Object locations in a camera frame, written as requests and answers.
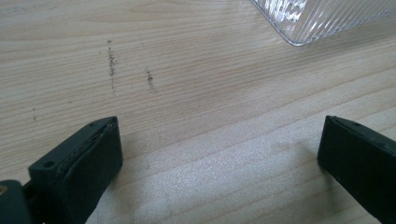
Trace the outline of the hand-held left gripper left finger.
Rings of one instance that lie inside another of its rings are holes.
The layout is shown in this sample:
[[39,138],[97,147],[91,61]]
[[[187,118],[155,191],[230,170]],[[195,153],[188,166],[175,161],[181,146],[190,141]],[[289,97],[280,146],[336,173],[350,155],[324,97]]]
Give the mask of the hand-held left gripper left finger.
[[118,119],[93,121],[29,167],[34,214],[44,224],[84,224],[122,166]]

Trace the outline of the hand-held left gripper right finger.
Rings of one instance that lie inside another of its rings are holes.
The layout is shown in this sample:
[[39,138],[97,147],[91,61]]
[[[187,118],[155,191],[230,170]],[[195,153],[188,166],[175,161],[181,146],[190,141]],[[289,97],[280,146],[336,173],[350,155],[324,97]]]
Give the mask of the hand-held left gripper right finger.
[[355,121],[328,116],[318,164],[382,224],[396,224],[396,142]]

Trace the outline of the clear ribbed plastic container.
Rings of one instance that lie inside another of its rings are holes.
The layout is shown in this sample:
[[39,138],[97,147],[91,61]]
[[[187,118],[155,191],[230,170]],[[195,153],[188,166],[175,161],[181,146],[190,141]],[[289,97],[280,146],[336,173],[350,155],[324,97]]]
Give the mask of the clear ribbed plastic container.
[[250,0],[293,46],[396,13],[396,0]]

